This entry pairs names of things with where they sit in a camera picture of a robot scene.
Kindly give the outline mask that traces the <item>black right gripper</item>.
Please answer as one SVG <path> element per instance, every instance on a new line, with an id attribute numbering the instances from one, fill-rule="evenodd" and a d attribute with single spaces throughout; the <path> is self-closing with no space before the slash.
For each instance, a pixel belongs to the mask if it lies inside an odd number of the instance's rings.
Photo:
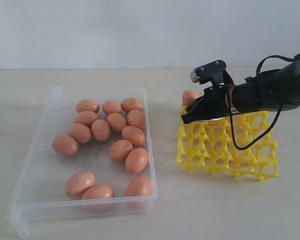
<path id="1" fill-rule="evenodd" d="M 186 107 L 186 113 L 181 115 L 184 124 L 198 121 L 212 121 L 223 117 L 232 117 L 227 95 L 231 95 L 234 84 L 210 87 L 204 94 Z"/>

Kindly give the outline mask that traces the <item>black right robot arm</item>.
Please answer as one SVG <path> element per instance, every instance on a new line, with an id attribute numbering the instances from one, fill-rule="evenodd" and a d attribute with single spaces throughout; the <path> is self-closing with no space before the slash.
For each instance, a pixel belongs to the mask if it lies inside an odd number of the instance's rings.
<path id="1" fill-rule="evenodd" d="M 300 53 L 293 58 L 277 55 L 288 62 L 283 68 L 261 71 L 236 85 L 226 71 L 226 63 L 215 60 L 195 68 L 190 78 L 200 85 L 211 83 L 203 95 L 186 107 L 181 116 L 184 124 L 214 121 L 231 115 L 259 111 L 289 111 L 300 107 Z"/>

